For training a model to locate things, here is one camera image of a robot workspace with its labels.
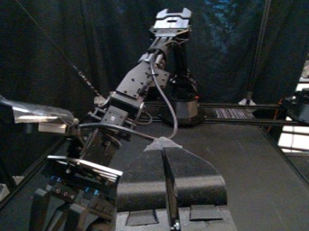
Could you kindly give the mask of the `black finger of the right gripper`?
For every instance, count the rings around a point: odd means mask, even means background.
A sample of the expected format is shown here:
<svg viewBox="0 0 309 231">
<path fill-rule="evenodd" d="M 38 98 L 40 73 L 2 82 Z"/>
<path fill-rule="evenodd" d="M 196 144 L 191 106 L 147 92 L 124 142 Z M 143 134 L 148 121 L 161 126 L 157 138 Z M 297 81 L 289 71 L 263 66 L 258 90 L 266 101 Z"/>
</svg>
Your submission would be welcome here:
<svg viewBox="0 0 309 231">
<path fill-rule="evenodd" d="M 72 204 L 68 209 L 68 216 L 64 231 L 83 231 L 88 209 L 84 206 Z"/>
<path fill-rule="evenodd" d="M 45 189 L 37 189 L 32 197 L 29 231 L 42 231 L 50 194 Z"/>
</svg>

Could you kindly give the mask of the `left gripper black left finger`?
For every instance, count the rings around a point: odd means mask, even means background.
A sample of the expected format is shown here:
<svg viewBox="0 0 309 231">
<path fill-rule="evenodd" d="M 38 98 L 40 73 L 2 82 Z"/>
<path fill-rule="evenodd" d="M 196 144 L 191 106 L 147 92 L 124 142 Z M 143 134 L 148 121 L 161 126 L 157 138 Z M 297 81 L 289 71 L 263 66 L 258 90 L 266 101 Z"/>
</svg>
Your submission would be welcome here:
<svg viewBox="0 0 309 231">
<path fill-rule="evenodd" d="M 145 146 L 124 170 L 117 184 L 117 210 L 165 207 L 165 181 L 160 139 Z"/>
</svg>

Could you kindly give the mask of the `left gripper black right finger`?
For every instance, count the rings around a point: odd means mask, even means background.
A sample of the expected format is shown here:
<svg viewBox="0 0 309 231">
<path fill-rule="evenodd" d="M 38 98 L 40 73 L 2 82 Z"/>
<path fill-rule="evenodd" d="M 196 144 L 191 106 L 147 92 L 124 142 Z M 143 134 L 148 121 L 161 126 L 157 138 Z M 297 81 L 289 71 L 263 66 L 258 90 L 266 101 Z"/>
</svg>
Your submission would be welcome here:
<svg viewBox="0 0 309 231">
<path fill-rule="evenodd" d="M 172 141 L 163 142 L 161 153 L 178 206 L 224 206 L 226 182 L 214 165 Z"/>
</svg>

